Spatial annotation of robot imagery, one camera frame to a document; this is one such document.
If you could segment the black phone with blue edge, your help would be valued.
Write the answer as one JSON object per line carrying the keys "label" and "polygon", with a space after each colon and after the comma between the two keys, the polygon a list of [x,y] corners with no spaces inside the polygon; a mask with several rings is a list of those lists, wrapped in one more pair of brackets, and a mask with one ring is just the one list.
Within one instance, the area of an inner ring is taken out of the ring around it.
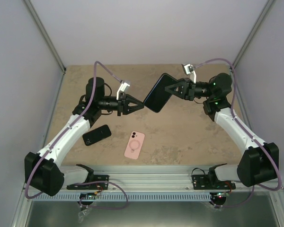
{"label": "black phone with blue edge", "polygon": [[165,87],[176,82],[177,79],[167,73],[163,73],[144,99],[144,106],[155,113],[159,113],[171,97],[171,94],[165,91]]}

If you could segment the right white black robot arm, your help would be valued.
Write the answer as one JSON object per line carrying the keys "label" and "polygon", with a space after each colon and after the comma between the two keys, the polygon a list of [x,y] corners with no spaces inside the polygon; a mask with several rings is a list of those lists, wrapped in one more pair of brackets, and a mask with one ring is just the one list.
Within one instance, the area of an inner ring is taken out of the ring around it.
{"label": "right white black robot arm", "polygon": [[193,82],[182,78],[166,86],[165,91],[183,100],[206,98],[203,109],[213,122],[222,127],[239,148],[242,157],[238,165],[220,164],[212,167],[208,184],[220,188],[225,181],[238,181],[246,187],[279,179],[279,149],[274,143],[267,143],[237,116],[227,100],[231,92],[232,79],[220,73],[209,82]]}

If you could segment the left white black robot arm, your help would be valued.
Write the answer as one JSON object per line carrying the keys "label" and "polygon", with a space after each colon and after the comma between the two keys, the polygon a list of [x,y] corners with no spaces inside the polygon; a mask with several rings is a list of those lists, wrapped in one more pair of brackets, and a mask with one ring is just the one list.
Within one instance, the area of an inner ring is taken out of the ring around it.
{"label": "left white black robot arm", "polygon": [[94,171],[82,164],[66,167],[62,162],[75,143],[95,124],[102,111],[115,111],[118,116],[128,115],[144,108],[142,101],[124,92],[127,87],[121,82],[117,96],[105,95],[105,81],[99,77],[89,79],[86,93],[61,131],[37,153],[28,153],[24,159],[25,193],[29,186],[50,196],[61,188],[80,185],[88,189],[94,184]]}

